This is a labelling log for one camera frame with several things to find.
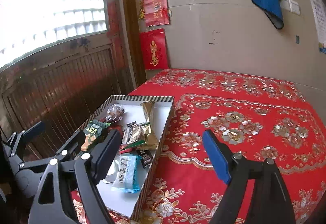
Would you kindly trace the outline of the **lower red hanging decoration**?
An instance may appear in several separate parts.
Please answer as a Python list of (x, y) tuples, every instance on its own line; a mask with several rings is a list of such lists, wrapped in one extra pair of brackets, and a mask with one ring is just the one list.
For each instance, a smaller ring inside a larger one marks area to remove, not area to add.
[(142, 32), (139, 35), (145, 70), (169, 68), (164, 29)]

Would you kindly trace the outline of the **barred window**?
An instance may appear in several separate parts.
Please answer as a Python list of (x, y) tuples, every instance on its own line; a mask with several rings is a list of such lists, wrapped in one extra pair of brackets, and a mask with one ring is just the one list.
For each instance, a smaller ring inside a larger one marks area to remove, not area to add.
[(105, 0), (1, 0), (1, 66), (106, 29)]

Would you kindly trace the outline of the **gold foil snack bag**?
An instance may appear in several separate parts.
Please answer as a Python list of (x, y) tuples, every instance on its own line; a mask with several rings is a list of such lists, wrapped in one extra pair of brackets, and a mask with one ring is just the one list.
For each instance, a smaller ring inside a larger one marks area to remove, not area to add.
[(159, 144), (159, 141), (154, 132), (154, 101), (143, 102), (141, 106), (143, 107), (143, 112), (145, 116), (145, 122), (142, 123), (141, 129), (145, 137), (144, 143), (141, 144), (137, 149), (139, 150), (155, 150)]

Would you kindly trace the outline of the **white wall calendar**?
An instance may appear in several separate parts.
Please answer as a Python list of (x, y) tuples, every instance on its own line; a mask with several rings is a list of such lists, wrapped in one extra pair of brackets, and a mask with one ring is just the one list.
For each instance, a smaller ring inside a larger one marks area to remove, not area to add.
[(325, 4), (323, 0), (310, 0), (315, 20), (318, 48), (321, 53), (325, 53), (326, 43), (326, 16)]

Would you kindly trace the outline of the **green biscuit packet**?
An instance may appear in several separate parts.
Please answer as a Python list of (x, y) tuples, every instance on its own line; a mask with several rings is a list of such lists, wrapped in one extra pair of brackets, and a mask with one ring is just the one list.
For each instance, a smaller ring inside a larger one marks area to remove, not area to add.
[(109, 126), (110, 123), (101, 122), (98, 120), (90, 121), (83, 129), (85, 141), (81, 146), (81, 151), (90, 151), (96, 144), (101, 143), (107, 136)]

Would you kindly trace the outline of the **white wall switch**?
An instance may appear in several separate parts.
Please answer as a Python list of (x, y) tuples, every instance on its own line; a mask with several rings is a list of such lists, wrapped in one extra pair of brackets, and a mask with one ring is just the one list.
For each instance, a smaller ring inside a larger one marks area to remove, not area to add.
[(294, 0), (280, 0), (280, 7), (297, 15), (301, 14), (300, 6)]

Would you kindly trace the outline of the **white blue snack packet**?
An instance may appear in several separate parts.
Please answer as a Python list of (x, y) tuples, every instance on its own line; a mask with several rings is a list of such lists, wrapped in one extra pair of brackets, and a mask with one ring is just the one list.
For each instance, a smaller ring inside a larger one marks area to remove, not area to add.
[(119, 169), (112, 184), (114, 190), (124, 193), (140, 191), (138, 183), (138, 163), (140, 157), (135, 154), (124, 153), (119, 156)]

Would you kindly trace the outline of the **upper red hanging decoration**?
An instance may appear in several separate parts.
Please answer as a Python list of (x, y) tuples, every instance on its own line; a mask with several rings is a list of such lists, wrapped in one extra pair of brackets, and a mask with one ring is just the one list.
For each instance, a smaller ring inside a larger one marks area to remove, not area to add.
[(145, 26), (169, 25), (167, 0), (143, 0)]

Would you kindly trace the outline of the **red floral tablecloth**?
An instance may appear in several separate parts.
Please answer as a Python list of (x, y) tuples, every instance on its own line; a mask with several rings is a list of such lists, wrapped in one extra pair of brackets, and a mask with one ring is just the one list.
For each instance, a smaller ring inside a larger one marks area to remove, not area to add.
[(245, 158), (273, 160), (297, 223), (325, 194), (325, 125), (290, 82), (223, 72), (164, 70), (132, 95), (173, 96), (174, 107), (139, 223), (208, 223), (225, 185), (203, 147), (210, 129)]

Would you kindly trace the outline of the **small bag of dates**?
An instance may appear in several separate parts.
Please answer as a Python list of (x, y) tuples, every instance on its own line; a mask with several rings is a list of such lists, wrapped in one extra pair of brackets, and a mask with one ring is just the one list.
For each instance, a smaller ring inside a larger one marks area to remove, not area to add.
[(125, 108), (121, 104), (113, 104), (111, 105), (108, 110), (105, 117), (106, 123), (114, 123), (121, 121), (123, 119), (123, 114), (125, 112)]

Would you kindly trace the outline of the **white plastic cup container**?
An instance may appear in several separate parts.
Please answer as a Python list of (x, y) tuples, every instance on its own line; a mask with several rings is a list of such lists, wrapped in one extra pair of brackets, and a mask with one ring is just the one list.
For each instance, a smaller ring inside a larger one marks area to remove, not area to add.
[(119, 171), (119, 161), (115, 159), (112, 162), (106, 177), (103, 179), (103, 182), (106, 184), (113, 183), (117, 177), (118, 171)]

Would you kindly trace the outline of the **clear bag of brown snacks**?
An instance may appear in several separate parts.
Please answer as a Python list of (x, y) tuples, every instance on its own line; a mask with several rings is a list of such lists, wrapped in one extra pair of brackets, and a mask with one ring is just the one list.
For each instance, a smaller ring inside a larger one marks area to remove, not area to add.
[(151, 132), (150, 123), (144, 122), (137, 124), (135, 122), (127, 124), (122, 138), (122, 149), (135, 148), (139, 145), (145, 144), (148, 135)]

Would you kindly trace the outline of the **dark red coffee packet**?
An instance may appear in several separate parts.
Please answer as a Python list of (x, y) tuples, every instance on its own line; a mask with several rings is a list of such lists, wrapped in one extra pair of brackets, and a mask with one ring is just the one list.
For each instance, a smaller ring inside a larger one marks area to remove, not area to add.
[(119, 153), (137, 154), (139, 156), (143, 168), (149, 167), (150, 164), (152, 163), (152, 154), (147, 149), (127, 148), (127, 149), (121, 149)]

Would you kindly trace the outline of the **red hanging decoration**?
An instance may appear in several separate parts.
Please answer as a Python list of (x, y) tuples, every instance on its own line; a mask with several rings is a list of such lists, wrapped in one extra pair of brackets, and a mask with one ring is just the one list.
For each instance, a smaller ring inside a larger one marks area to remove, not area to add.
[(142, 32), (139, 35), (145, 70), (169, 68), (164, 29)]
[(167, 0), (143, 0), (145, 26), (169, 25)]

